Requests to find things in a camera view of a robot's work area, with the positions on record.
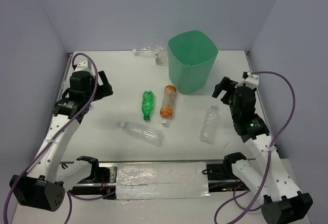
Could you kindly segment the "green plastic bottle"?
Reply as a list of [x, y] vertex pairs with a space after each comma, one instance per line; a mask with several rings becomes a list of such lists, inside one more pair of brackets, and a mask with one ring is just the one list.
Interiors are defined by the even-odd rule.
[[155, 95], [152, 91], [144, 91], [142, 94], [141, 110], [143, 113], [143, 120], [150, 121], [151, 114], [154, 108]]

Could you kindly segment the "orange label plastic bottle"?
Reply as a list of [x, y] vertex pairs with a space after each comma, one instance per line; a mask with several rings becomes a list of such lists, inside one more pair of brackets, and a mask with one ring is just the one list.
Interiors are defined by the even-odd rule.
[[161, 124], [167, 126], [173, 117], [177, 89], [167, 85], [164, 90], [162, 105], [160, 108]]

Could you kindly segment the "clear jar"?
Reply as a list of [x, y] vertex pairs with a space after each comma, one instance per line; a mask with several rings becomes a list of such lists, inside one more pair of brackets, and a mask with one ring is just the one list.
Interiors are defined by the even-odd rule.
[[155, 62], [159, 66], [167, 66], [168, 61], [168, 52], [167, 51], [160, 51], [155, 54]]

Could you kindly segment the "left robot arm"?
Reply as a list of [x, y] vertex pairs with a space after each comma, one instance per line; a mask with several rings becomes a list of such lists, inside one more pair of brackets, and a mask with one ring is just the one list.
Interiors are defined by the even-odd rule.
[[70, 86], [55, 104], [50, 129], [31, 166], [22, 176], [13, 175], [10, 187], [18, 203], [54, 212], [65, 194], [80, 181], [95, 182], [100, 177], [98, 159], [80, 156], [59, 172], [62, 157], [72, 136], [79, 128], [89, 105], [113, 94], [104, 71], [94, 76], [89, 71], [75, 71]]

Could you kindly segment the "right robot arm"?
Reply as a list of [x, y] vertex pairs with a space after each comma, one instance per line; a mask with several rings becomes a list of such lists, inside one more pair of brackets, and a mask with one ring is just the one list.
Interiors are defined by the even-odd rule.
[[240, 153], [225, 156], [223, 173], [227, 178], [239, 178], [260, 202], [266, 223], [291, 223], [303, 219], [313, 204], [309, 193], [302, 193], [286, 171], [273, 138], [264, 120], [255, 112], [257, 75], [247, 75], [237, 83], [224, 77], [212, 94], [217, 98], [224, 91], [221, 101], [230, 107], [236, 133], [252, 152], [258, 173]]

